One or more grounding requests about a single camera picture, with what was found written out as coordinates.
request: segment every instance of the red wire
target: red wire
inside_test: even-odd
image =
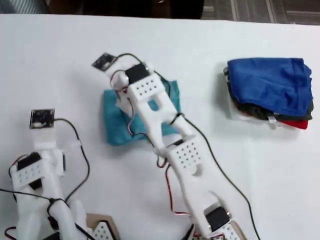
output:
[[[218,235],[215,235],[214,237],[212,237],[212,239],[217,239],[217,238],[220,238],[222,237],[222,240],[225,240],[226,239],[226,236],[223,234],[223,233],[220,233]]]
[[[131,126],[131,123],[132,123],[132,121],[133,121],[136,113],[135,113],[134,106],[133,106],[133,104],[132,104],[132,102],[131,102],[131,100],[130,100],[129,98],[128,98],[128,101],[129,101],[129,103],[130,103],[130,105],[131,105],[131,109],[132,109],[132,115],[131,115],[130,121],[129,121],[128,125],[127,125],[127,130],[128,130],[128,132],[129,132],[129,134],[132,135],[132,136],[135,136],[135,135],[138,135],[138,134],[143,134],[143,135],[145,135],[147,138],[149,138],[148,135],[147,135],[146,133],[144,133],[144,132],[133,133],[133,132],[131,131],[130,126]],[[165,160],[163,161],[163,164],[160,165],[160,164],[159,164],[159,156],[158,156],[158,159],[157,159],[157,161],[156,161],[156,165],[158,166],[158,168],[163,169],[163,168],[166,166],[166,164],[167,164],[167,159],[165,159]],[[174,211],[174,209],[173,209],[173,208],[174,208],[174,200],[173,200],[173,197],[172,197],[172,191],[171,191],[171,186],[170,186],[169,177],[168,177],[168,170],[169,170],[169,168],[170,168],[170,164],[168,165],[168,167],[167,167],[166,170],[165,170],[165,180],[166,180],[166,184],[167,184],[168,191],[169,191],[170,209],[171,209],[171,211],[172,211],[174,214],[176,214],[176,215],[189,215],[189,216],[190,216],[190,213],[188,213],[188,212],[184,212],[184,211]]]
[[[23,154],[23,155],[21,155],[20,157],[18,157],[12,164],[11,164],[11,167],[13,166],[13,165],[15,165],[20,159],[22,159],[23,157],[26,157],[26,156],[28,156],[27,154]]]
[[[6,236],[10,240],[17,240],[15,237],[11,236],[7,231],[17,229],[15,226],[10,226],[4,231],[4,236]]]
[[[113,88],[113,89],[116,90],[117,92],[121,92],[121,91],[127,89],[127,87],[123,87],[122,89],[119,90],[119,89],[116,89],[116,88],[112,85],[112,80],[114,79],[114,76],[115,76],[116,73],[118,73],[118,72],[125,72],[125,70],[117,70],[117,71],[115,71],[114,73],[112,73],[112,75],[111,75],[111,77],[110,77],[110,86],[111,86],[111,88]]]
[[[168,164],[168,166],[166,167],[166,170],[165,170],[165,180],[166,180],[166,184],[168,186],[169,197],[170,197],[170,209],[176,215],[190,215],[190,213],[188,213],[188,212],[174,211],[174,200],[173,200],[173,197],[172,197],[172,191],[171,191],[171,186],[170,186],[169,176],[168,176],[168,170],[169,170],[170,167],[171,167],[171,165]]]

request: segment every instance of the white table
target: white table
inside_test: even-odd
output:
[[[261,239],[318,239],[320,214],[320,26],[139,19],[97,16],[0,15],[0,180],[11,189],[8,167],[31,152],[31,109],[55,108],[71,120],[91,162],[76,193],[88,213],[113,217],[124,240],[172,239],[190,221],[169,208],[164,170],[146,141],[106,144],[102,93],[108,78],[91,67],[103,52],[131,52],[168,79],[177,79],[182,110],[200,129],[227,174],[249,197]],[[314,120],[306,131],[272,130],[227,118],[222,70],[230,59],[302,57],[313,70]],[[68,193],[85,175],[69,126],[57,123],[66,149]],[[249,240],[256,239],[247,205],[217,171],[217,191]],[[186,210],[170,172],[175,209]],[[14,226],[17,206],[0,194],[0,231]]]

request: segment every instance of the black wire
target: black wire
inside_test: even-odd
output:
[[[52,216],[51,216],[51,214],[50,214],[50,208],[57,202],[57,201],[63,201],[67,206],[68,206],[68,204],[67,204],[67,202],[65,201],[65,200],[63,200],[62,198],[56,198],[56,199],[54,199],[54,198],[50,198],[49,199],[49,201],[50,201],[50,204],[49,204],[49,206],[46,208],[46,212],[47,212],[47,214],[48,214],[48,216],[52,219],[52,220],[54,220],[54,221],[56,221]],[[89,238],[90,240],[95,240],[88,232],[86,232],[81,226],[79,226],[78,224],[76,224],[76,223],[74,223],[75,224],[75,227],[83,234],[83,235],[85,235],[87,238]]]
[[[75,135],[76,135],[76,138],[77,138],[77,139],[80,141],[80,143],[81,143],[80,149],[81,149],[82,155],[83,155],[84,160],[85,160],[86,165],[87,165],[87,174],[86,174],[84,180],[82,180],[82,181],[79,183],[79,185],[78,185],[75,189],[73,189],[73,190],[69,193],[69,195],[65,198],[65,202],[68,202],[69,198],[88,180],[88,178],[89,178],[89,176],[90,176],[90,163],[89,163],[89,161],[88,161],[88,159],[87,159],[85,150],[84,150],[84,148],[83,148],[83,146],[82,146],[82,142],[81,142],[81,140],[80,140],[80,137],[79,137],[79,134],[78,134],[78,131],[77,131],[76,127],[75,127],[69,120],[67,120],[67,119],[65,119],[65,118],[55,118],[54,121],[55,121],[55,122],[56,122],[56,121],[64,121],[64,122],[68,123],[68,124],[73,128],[73,131],[74,131],[74,133],[75,133]]]
[[[250,201],[248,200],[248,198],[246,197],[246,195],[237,187],[236,184],[234,184],[234,182],[228,177],[228,175],[225,173],[225,171],[222,169],[222,167],[220,166],[220,164],[218,163],[212,149],[211,149],[211,146],[210,146],[210,143],[207,139],[207,137],[205,136],[205,134],[199,129],[197,128],[197,126],[195,126],[191,121],[189,121],[185,116],[183,116],[184,119],[192,126],[194,127],[198,133],[201,134],[201,136],[204,138],[209,150],[210,150],[210,153],[211,153],[211,156],[215,162],[215,164],[217,165],[217,167],[219,168],[219,170],[221,171],[221,173],[223,174],[223,176],[228,180],[228,182],[242,195],[242,197],[245,199],[245,201],[247,202],[248,204],[248,207],[249,207],[249,212],[250,212],[250,217],[251,217],[251,222],[252,222],[252,225],[253,225],[253,228],[254,228],[254,232],[257,236],[257,238],[260,240],[260,236],[259,236],[259,233],[258,233],[258,230],[256,228],[256,224],[255,224],[255,220],[254,220],[254,216],[253,216],[253,213],[252,213],[252,208],[251,208],[251,204],[250,204]]]
[[[143,63],[136,55],[132,54],[132,53],[129,53],[129,52],[126,52],[126,53],[122,53],[120,54],[119,56],[115,57],[115,59],[104,69],[104,71],[106,72],[116,61],[118,61],[120,58],[124,57],[124,56],[131,56],[133,57],[134,59],[136,59],[139,63]],[[166,80],[160,73],[158,73],[157,71],[154,71],[155,74],[157,74],[161,79],[164,80],[164,82],[167,83],[168,85],[168,95],[169,95],[169,98],[170,98],[170,93],[171,93],[171,85],[170,85],[170,82],[168,80]]]
[[[11,193],[11,194],[29,195],[29,196],[33,196],[33,197],[37,197],[37,198],[41,198],[41,199],[50,200],[49,197],[40,196],[40,195],[36,195],[36,194],[28,193],[28,192],[22,192],[22,191],[11,191],[11,190],[0,188],[0,192],[6,192],[6,193]]]
[[[94,237],[92,237],[87,231],[85,231],[82,227],[80,227],[78,224],[75,223],[75,227],[83,234],[85,235],[88,239],[90,240],[95,240]]]

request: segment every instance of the blue cloth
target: blue cloth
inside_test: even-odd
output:
[[[181,112],[180,92],[177,81],[170,81],[169,84],[170,99],[177,111]],[[167,82],[164,83],[166,92],[168,92],[169,84]],[[120,146],[133,141],[146,139],[146,137],[142,134],[131,136],[128,133],[127,126],[130,121],[130,117],[116,106],[116,102],[117,96],[115,91],[105,90],[103,93],[103,118],[106,131],[106,141],[111,145]],[[151,100],[149,102],[149,105],[153,110],[156,110],[158,107],[154,100]],[[135,115],[130,129],[134,133],[146,132],[144,123],[142,122],[138,114]],[[167,123],[162,123],[162,135],[175,133],[178,133],[176,129],[174,129]]]
[[[305,116],[313,99],[311,70],[302,58],[244,58],[228,62],[230,87],[242,104]]]

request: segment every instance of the white 3d-printed robot arm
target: white 3d-printed robot arm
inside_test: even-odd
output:
[[[202,156],[198,137],[194,135],[183,115],[177,112],[160,77],[147,70],[148,73],[142,74],[145,77],[136,78],[136,76],[141,76],[135,72],[135,70],[142,69],[139,65],[119,74],[115,84],[122,85],[122,87],[127,86],[127,91],[118,93],[117,105],[124,112],[130,114],[128,104],[131,102],[147,129],[146,134],[154,145],[156,153],[167,159],[172,166],[179,180],[191,220],[197,225],[202,236],[212,237],[215,231],[221,227],[219,224],[216,225],[212,218],[216,218],[216,214],[225,212],[218,198],[214,195],[214,189],[211,185],[214,182],[212,179],[213,161]],[[151,100],[156,102],[158,110],[151,109],[148,104]],[[179,131],[181,140],[170,146],[165,146],[162,137],[162,123],[174,126]],[[222,217],[222,219],[225,221],[223,224],[230,221],[229,216]]]
[[[62,199],[60,177],[64,175],[64,156],[56,147],[53,127],[31,129],[36,152],[18,161],[10,168],[13,190],[34,194],[49,199]],[[19,240],[39,239],[41,226],[48,222],[48,199],[16,194],[19,220],[17,238]],[[64,240],[84,240],[75,223],[86,229],[86,213],[79,201],[68,205],[57,200],[49,208],[49,214],[57,221],[59,234]]]

